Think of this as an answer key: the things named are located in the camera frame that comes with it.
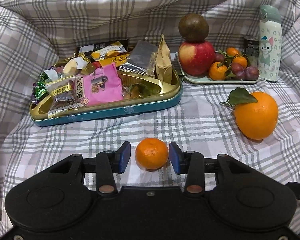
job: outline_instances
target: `thermos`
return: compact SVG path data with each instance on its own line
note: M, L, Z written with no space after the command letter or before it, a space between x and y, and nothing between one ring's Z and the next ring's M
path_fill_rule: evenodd
M277 81L281 59L281 15L277 8L260 5L258 69L260 78Z

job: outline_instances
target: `apple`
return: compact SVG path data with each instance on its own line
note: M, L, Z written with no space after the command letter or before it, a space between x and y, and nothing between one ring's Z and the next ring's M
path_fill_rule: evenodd
M206 73L215 60L213 45L204 41L201 43L183 42L179 48L178 58L184 72L192 76Z

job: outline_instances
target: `purple plum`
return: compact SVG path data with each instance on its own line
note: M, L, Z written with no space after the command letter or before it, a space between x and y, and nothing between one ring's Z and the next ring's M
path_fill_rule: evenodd
M214 59L214 62L223 62L225 60L225 56L223 56L221 53L216 52L216 57Z
M235 74L234 79L236 80L244 79L244 68L239 63L232 63L231 71L233 74Z
M257 67L250 66L244 70L245 80L257 80L258 78L259 78L259 70Z

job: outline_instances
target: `tangerine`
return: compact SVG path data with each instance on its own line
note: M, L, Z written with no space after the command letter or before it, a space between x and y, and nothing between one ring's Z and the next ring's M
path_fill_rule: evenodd
M252 92L251 95L258 102L236 105L235 122L245 136L261 140L272 134L277 125L278 105L267 93Z
M221 62L217 61L211 65L209 69L209 77L213 80L225 80L228 68L225 65L218 67L218 64L221 64Z
M236 48L232 48L232 47L227 48L226 54L231 57L237 57L237 56L241 55L240 51L238 51Z
M248 66L248 61L245 57L239 56L232 60L232 63L239 63L243 68Z
M136 148L136 160L146 169L161 168L168 161L168 147L157 138L143 139Z

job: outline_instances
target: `black can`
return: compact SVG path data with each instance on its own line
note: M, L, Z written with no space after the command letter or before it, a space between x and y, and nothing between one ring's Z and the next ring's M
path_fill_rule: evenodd
M251 65L258 66L259 38L252 35L244 36L243 52L247 55Z

